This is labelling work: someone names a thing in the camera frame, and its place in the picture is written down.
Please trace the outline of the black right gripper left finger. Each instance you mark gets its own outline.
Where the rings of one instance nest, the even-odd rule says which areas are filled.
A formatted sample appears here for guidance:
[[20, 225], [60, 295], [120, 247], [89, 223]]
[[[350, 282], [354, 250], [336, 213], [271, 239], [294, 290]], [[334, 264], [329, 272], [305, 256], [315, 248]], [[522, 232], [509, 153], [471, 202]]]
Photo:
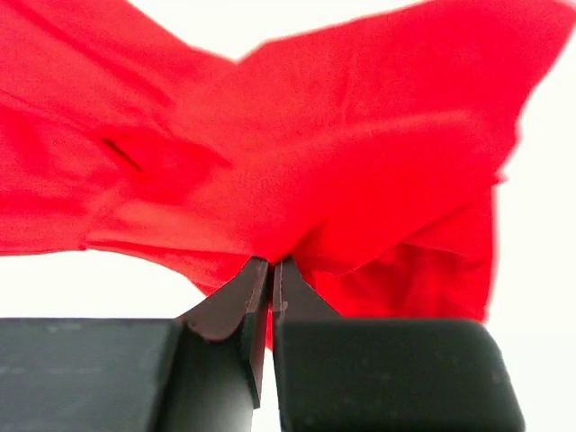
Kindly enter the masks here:
[[250, 430], [268, 276], [253, 258], [175, 319], [3, 319], [2, 430]]

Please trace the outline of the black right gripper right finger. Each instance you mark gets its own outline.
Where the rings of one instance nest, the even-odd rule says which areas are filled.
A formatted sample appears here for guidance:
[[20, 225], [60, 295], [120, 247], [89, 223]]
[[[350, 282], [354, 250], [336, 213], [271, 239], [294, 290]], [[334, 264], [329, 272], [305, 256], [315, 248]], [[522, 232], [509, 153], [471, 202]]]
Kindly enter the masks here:
[[350, 319], [274, 268], [274, 371], [284, 431], [525, 429], [502, 353], [466, 319]]

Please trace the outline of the red t shirt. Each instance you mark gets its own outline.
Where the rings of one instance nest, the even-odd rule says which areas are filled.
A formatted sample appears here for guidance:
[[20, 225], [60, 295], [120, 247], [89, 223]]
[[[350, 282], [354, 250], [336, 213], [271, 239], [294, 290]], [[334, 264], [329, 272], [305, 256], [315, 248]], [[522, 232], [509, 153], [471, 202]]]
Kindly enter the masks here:
[[1, 252], [147, 259], [203, 293], [293, 257], [349, 317], [484, 321], [494, 190], [562, 1], [428, 1], [238, 62], [125, 1], [1, 4]]

